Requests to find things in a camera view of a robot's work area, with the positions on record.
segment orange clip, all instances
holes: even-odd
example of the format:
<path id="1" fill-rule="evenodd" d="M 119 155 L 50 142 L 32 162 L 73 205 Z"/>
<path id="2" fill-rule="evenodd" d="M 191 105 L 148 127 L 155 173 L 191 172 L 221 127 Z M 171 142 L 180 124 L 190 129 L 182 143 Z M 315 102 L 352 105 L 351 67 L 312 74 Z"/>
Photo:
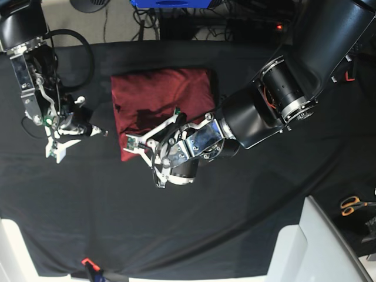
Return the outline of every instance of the orange clip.
<path id="1" fill-rule="evenodd" d="M 355 80 L 355 78 L 348 78 L 348 71 L 346 71 L 345 78 L 346 78 L 346 81 L 349 81 L 349 82 Z"/>
<path id="2" fill-rule="evenodd" d="M 83 260 L 81 261 L 81 263 L 82 263 L 84 266 L 86 265 L 86 263 L 89 263 L 89 264 L 93 267 L 93 269 L 94 269 L 95 271 L 97 271 L 97 272 L 100 270 L 100 267 L 97 266 L 94 262 L 92 262 L 91 259 L 89 259 L 88 257 L 85 258 L 85 259 L 83 259 Z"/>

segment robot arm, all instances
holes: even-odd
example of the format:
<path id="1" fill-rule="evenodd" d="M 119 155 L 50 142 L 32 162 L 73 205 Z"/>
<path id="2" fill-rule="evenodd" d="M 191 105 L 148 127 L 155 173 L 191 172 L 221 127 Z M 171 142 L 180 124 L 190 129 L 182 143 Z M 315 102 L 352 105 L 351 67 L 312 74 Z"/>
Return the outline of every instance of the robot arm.
<path id="1" fill-rule="evenodd" d="M 291 51 L 271 60 L 251 85 L 199 124 L 173 117 L 145 136 L 128 135 L 125 150 L 142 155 L 157 187 L 188 184 L 199 162 L 233 156 L 313 114 L 338 64 L 373 21 L 376 0 L 312 0 L 297 24 Z M 162 140 L 153 137 L 167 132 Z"/>
<path id="2" fill-rule="evenodd" d="M 54 35 L 77 37 L 86 48 L 91 69 L 83 85 L 64 87 L 56 74 L 57 56 L 46 43 Z M 66 149 L 87 137 L 107 132 L 89 123 L 84 97 L 71 92 L 88 84 L 93 76 L 93 54 L 86 40 L 74 31 L 49 32 L 41 0 L 0 1 L 0 47 L 9 56 L 21 90 L 26 118 L 44 126 L 46 157 L 60 163 Z"/>

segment maroon fabric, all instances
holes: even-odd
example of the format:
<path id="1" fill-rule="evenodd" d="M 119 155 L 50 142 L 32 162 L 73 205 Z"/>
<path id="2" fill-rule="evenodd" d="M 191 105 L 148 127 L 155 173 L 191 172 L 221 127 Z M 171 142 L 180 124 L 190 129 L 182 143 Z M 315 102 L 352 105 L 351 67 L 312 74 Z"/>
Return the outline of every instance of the maroon fabric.
<path id="1" fill-rule="evenodd" d="M 214 108 L 209 71 L 163 69 L 112 76 L 112 101 L 122 161 L 133 156 L 123 148 L 126 133 L 143 135 L 173 115 L 175 108 L 192 119 Z"/>

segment black tablecloth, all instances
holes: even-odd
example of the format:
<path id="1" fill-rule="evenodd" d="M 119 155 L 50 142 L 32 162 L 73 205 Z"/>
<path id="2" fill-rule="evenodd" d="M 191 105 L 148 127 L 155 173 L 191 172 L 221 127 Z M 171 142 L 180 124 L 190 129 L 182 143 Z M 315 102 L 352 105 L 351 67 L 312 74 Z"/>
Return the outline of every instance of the black tablecloth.
<path id="1" fill-rule="evenodd" d="M 129 277 L 266 274 L 278 232 L 298 223 L 303 192 L 313 189 L 358 255 L 376 249 L 360 244 L 362 213 L 342 219 L 338 209 L 352 193 L 372 200 L 376 187 L 376 108 L 356 82 L 325 91 L 315 114 L 292 131 L 201 167 L 192 185 L 161 190 L 140 157 L 120 161 L 110 76 L 204 66 L 217 73 L 219 93 L 229 95 L 271 52 L 227 42 L 110 43 L 93 51 L 95 78 L 77 95 L 86 96 L 92 122 L 110 134 L 70 148 L 59 165 L 44 158 L 44 140 L 22 131 L 19 88 L 9 59 L 0 58 L 0 211 L 20 226 L 40 275 L 82 271 L 85 257 Z M 58 55 L 64 83 L 80 82 L 88 71 L 83 48 Z M 361 67 L 371 92 L 372 70 Z"/>

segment blue container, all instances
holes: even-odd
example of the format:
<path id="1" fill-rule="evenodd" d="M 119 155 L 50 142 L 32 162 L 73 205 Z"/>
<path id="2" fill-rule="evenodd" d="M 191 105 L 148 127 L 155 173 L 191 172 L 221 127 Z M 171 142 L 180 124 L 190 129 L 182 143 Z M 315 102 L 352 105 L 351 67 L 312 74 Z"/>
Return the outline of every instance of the blue container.
<path id="1" fill-rule="evenodd" d="M 133 6 L 146 8 L 207 8 L 212 0 L 130 0 Z"/>

